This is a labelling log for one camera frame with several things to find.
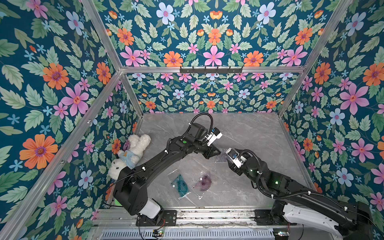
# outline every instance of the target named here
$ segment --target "floral wallpaper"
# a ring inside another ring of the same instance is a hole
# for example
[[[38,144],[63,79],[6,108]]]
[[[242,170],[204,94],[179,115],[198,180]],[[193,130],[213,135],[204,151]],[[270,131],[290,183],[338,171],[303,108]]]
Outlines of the floral wallpaper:
[[[126,66],[179,67],[303,65],[337,3],[111,0],[95,5]]]
[[[319,192],[368,204],[382,239],[383,1],[354,0],[284,115]]]
[[[114,73],[79,1],[0,3],[0,227]],[[86,239],[136,114],[119,83],[19,239]]]

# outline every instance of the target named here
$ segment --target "light blue flower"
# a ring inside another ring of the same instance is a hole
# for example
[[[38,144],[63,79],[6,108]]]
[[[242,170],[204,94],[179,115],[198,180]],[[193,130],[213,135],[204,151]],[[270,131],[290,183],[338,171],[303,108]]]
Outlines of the light blue flower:
[[[13,171],[14,171],[14,172],[17,172],[17,170],[18,170],[19,168],[23,168],[23,166],[22,166],[23,161],[18,162],[17,159],[15,159],[15,160],[14,160],[14,163],[15,163],[15,164],[12,164],[11,166],[9,166],[9,168],[13,168]]]
[[[171,22],[169,22],[167,28],[170,28],[171,30],[175,29],[175,25]]]
[[[123,21],[123,20],[125,19],[124,17],[125,17],[124,15],[122,15],[121,13],[119,13],[118,18],[120,18],[121,21]]]
[[[64,227],[64,231],[61,233],[61,234],[64,234],[64,235],[67,235],[67,233],[70,231],[70,227],[69,226],[65,226]]]
[[[205,23],[209,22],[209,21],[210,21],[210,20],[209,20],[209,16],[204,16],[203,21],[205,21]]]
[[[105,17],[105,20],[108,21],[108,23],[110,23],[112,21],[111,16],[104,15],[104,17]]]
[[[24,57],[26,57],[26,58],[28,58],[30,61],[32,60],[32,59],[36,59],[35,57],[34,57],[34,53],[29,53],[27,50],[25,50],[25,53],[26,53],[26,55],[24,55]]]
[[[68,178],[67,180],[64,181],[64,187],[69,187],[70,183],[71,183],[71,179]]]
[[[228,15],[227,16],[223,16],[223,19],[221,19],[221,21],[226,23],[228,21]]]
[[[172,14],[175,15],[175,18],[180,16],[180,12],[178,12],[176,9],[175,9],[175,11]]]
[[[59,3],[57,4],[57,9],[60,10],[60,12],[64,11],[64,7],[61,6]]]
[[[40,133],[44,133],[44,135],[46,135],[47,132],[50,132],[50,131],[51,131],[51,130],[49,129],[49,125],[47,125],[47,126],[41,125],[41,128],[42,128],[42,130],[40,131]]]
[[[50,108],[49,106],[47,106],[46,109],[43,109],[43,112],[45,112],[46,115],[49,116],[50,114],[52,114],[52,108]]]
[[[38,52],[41,52],[41,53],[44,53],[46,50],[44,49],[44,45],[39,45],[39,44],[36,44],[37,46],[37,51]]]
[[[308,19],[308,20],[311,20],[312,18],[313,18],[313,13],[307,15],[307,19]]]
[[[11,124],[14,125],[15,123],[19,123],[20,117],[16,117],[16,115],[12,114],[12,117],[7,117],[8,120],[12,121]]]

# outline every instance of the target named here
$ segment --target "teal wallpaper background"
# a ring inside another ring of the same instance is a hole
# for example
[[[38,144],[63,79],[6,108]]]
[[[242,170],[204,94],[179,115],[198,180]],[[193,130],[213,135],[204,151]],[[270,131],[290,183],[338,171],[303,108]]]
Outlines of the teal wallpaper background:
[[[114,69],[77,0],[2,1],[0,36],[2,228]],[[136,118],[119,82],[18,240],[87,238]]]
[[[286,128],[319,192],[368,204],[383,231],[383,1],[349,8],[288,107]],[[382,233],[374,230],[375,239]]]

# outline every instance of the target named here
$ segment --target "aluminum frame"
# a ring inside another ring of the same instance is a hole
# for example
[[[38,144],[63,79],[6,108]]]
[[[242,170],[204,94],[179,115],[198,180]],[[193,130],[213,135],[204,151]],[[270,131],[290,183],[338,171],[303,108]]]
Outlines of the aluminum frame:
[[[76,145],[79,141],[81,141],[89,127],[89,123],[96,117],[99,110],[109,97],[109,94],[119,82],[121,75],[121,72],[115,73],[108,84],[100,92],[99,96],[84,114],[79,124],[66,139],[62,147],[40,175],[31,190],[29,190],[28,194],[20,204],[20,207],[3,226],[0,231],[0,240],[14,240],[17,237],[18,233],[25,226],[26,222],[29,220],[30,216],[34,213],[35,209],[47,193],[49,186],[55,181],[57,175],[60,173],[67,159],[74,151]]]
[[[293,97],[300,89],[303,80],[308,76],[312,66],[316,63],[317,58],[319,57],[321,51],[327,44],[329,38],[331,37],[333,31],[336,29],[337,25],[340,23],[341,18],[346,13],[349,5],[351,5],[353,0],[340,0],[336,6],[335,11],[328,20],[327,25],[324,27],[324,32],[321,34],[319,41],[316,43],[316,46],[313,48],[311,54],[309,55],[307,61],[304,65],[304,72],[298,76],[296,82],[293,84],[291,90],[289,91],[287,97],[284,100],[283,105],[281,106],[278,115],[282,117],[285,110],[291,104]]]

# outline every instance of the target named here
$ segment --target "pink flower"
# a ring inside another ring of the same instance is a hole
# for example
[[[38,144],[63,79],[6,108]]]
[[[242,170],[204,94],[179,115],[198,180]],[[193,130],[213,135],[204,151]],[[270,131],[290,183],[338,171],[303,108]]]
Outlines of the pink flower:
[[[375,177],[375,179],[373,179],[373,182],[376,184],[381,184],[384,181],[384,164],[380,163],[379,169],[380,171],[375,168],[371,169],[371,172],[376,176],[378,176],[378,177]]]
[[[295,52],[292,49],[289,49],[287,53],[288,57],[284,58],[281,62],[288,63],[287,66],[292,66],[293,64],[295,64],[296,66],[300,65],[301,63],[300,58],[303,58],[308,54],[307,52],[301,53],[302,50],[303,50],[302,45],[299,46]]]
[[[61,215],[61,210],[67,208],[67,204],[65,203],[65,201],[67,201],[67,197],[63,197],[63,199],[61,199],[61,196],[58,196],[56,202],[50,204],[50,207],[52,209],[51,217],[55,214],[57,214],[58,216]]]
[[[306,92],[308,92],[309,88],[313,86],[311,81],[312,81],[312,77],[309,78],[308,76],[305,77],[305,80],[303,81],[303,90],[305,90]]]
[[[235,45],[231,45],[231,48],[229,49],[229,51],[232,51],[232,54],[234,54],[234,53],[238,53],[239,52],[239,50],[240,50],[240,46],[239,46],[239,44],[235,44]]]
[[[144,51],[140,50],[140,57],[144,57],[144,60],[151,59],[149,56],[151,53],[147,53],[147,50],[144,49]]]
[[[213,45],[211,47],[211,53],[209,52],[205,52],[203,53],[204,57],[207,58],[207,60],[205,61],[204,65],[209,65],[212,63],[212,66],[215,65],[221,65],[221,60],[219,58],[222,58],[224,56],[224,53],[223,52],[217,52],[217,46],[216,45]]]
[[[85,142],[85,147],[83,148],[83,151],[86,151],[87,155],[88,155],[89,152],[93,152],[94,146],[95,146],[95,144],[92,144],[92,141]]]
[[[253,73],[252,79],[255,79],[255,81],[259,81],[260,78],[264,78],[264,73]]]
[[[323,90],[323,87],[315,87],[314,92],[311,93],[311,96],[313,96],[312,101],[320,102],[320,97],[324,96],[324,93],[321,91]]]
[[[184,81],[184,82],[188,82],[188,79],[191,79],[192,76],[190,76],[189,73],[178,73],[177,75],[179,75],[179,81]]]
[[[193,2],[197,3],[199,0],[189,0],[188,4],[192,6]]]
[[[197,89],[200,89],[200,86],[201,84],[198,84],[197,81],[195,81],[195,83],[191,83],[191,89],[193,90],[197,90]]]
[[[311,116],[313,116],[314,118],[317,117],[317,115],[319,115],[319,108],[317,108],[316,106],[313,107],[313,109],[311,109]]]
[[[296,145],[297,153],[300,155],[300,159],[305,162],[305,157],[303,154],[305,153],[305,149],[301,149],[300,144]]]
[[[66,111],[68,106],[63,106],[62,102],[59,102],[59,106],[53,106],[53,108],[56,110],[55,116],[60,115],[61,119],[64,118],[64,115],[68,115],[68,112]]]
[[[160,90],[163,89],[164,85],[162,82],[159,82],[157,81],[157,83],[155,84],[156,88],[159,88]]]
[[[310,163],[310,166],[308,167],[308,169],[311,170],[311,172],[314,172],[315,168],[316,166],[313,163]]]
[[[48,8],[42,5],[40,0],[29,0],[25,5],[33,10],[37,18],[42,16],[43,18],[48,19],[47,14],[45,14],[45,12],[48,11]]]
[[[237,79],[237,82],[240,82],[241,80],[245,80],[245,76],[247,76],[248,73],[235,73],[235,76],[233,79]]]
[[[113,109],[111,109],[111,107],[106,108],[106,109],[107,109],[107,116],[108,116],[109,118],[111,118],[111,117],[113,116]]]
[[[51,195],[53,193],[53,191],[55,190],[55,185],[58,188],[63,187],[63,181],[61,181],[60,179],[62,179],[66,175],[66,173],[67,173],[66,171],[62,171],[59,173],[59,175],[57,175],[56,180],[48,188],[48,192],[47,192],[48,195]]]
[[[132,53],[132,49],[128,46],[125,46],[125,51],[127,53],[120,53],[120,56],[127,58],[127,60],[125,61],[125,64],[127,66],[130,66],[133,63],[133,66],[139,67],[140,66],[139,63],[140,64],[145,63],[145,61],[142,58],[139,58],[140,57],[140,51],[139,50],[135,50]]]
[[[65,91],[67,91],[67,94],[70,96],[70,98],[63,97],[61,102],[67,106],[72,105],[70,109],[71,116],[76,115],[77,109],[79,109],[81,114],[85,114],[85,112],[88,110],[88,104],[84,101],[88,100],[89,94],[81,93],[81,87],[79,84],[74,86],[74,92],[69,87],[66,87]]]
[[[166,79],[166,81],[168,82],[170,79],[173,79],[173,76],[172,76],[172,73],[162,73],[161,76],[160,76],[161,79]]]
[[[356,84],[351,83],[349,86],[349,94],[346,92],[340,93],[340,98],[343,100],[346,100],[343,102],[340,106],[341,110],[347,109],[349,106],[349,111],[352,113],[352,115],[355,115],[358,111],[358,106],[365,107],[369,105],[369,102],[366,98],[360,98],[361,96],[365,95],[368,92],[368,86],[361,87],[356,92]]]
[[[226,90],[230,90],[231,88],[233,88],[233,83],[229,83],[229,81],[227,83],[224,84],[224,89]]]
[[[365,162],[365,157],[369,159],[374,159],[373,154],[368,152],[373,149],[373,144],[367,144],[364,145],[364,140],[362,138],[359,139],[359,145],[357,143],[353,142],[351,143],[351,146],[356,149],[352,151],[353,156],[359,155],[360,162]]]
[[[284,48],[281,50],[281,52],[277,53],[277,58],[283,59],[283,57],[287,56],[288,50],[284,50]]]
[[[197,48],[197,44],[193,45],[193,43],[191,43],[191,46],[189,46],[188,49],[189,49],[189,53],[194,53],[194,54],[196,54],[196,51],[199,50]]]
[[[349,78],[341,79],[341,83],[339,84],[339,87],[341,87],[341,90],[343,91],[348,90],[349,85],[351,85],[352,82],[349,81]]]
[[[264,82],[261,82],[261,83],[260,83],[260,86],[261,86],[262,89],[267,88],[268,85],[269,85],[268,80],[265,80]]]
[[[71,154],[70,157],[67,159],[67,162],[71,162],[71,161],[72,161],[72,156],[73,156],[73,157],[78,157],[78,156],[79,156],[79,153],[76,152],[76,150],[79,149],[79,146],[80,146],[80,144],[77,144],[77,146],[76,146],[75,149],[73,150],[72,154]]]
[[[332,146],[334,146],[334,151],[337,152],[339,151],[339,154],[341,155],[343,153],[343,151],[346,150],[346,148],[343,146],[344,145],[344,141],[342,142],[339,142],[339,140],[336,139],[336,143],[333,143]]]
[[[81,78],[81,81],[78,83],[81,86],[81,90],[88,91],[88,88],[91,86],[88,84],[88,79]]]
[[[373,204],[373,205],[376,205],[377,209],[381,212],[381,210],[383,210],[383,207],[384,207],[384,200],[382,199],[382,195],[380,192],[373,194],[371,193],[371,197],[373,198],[370,203]]]

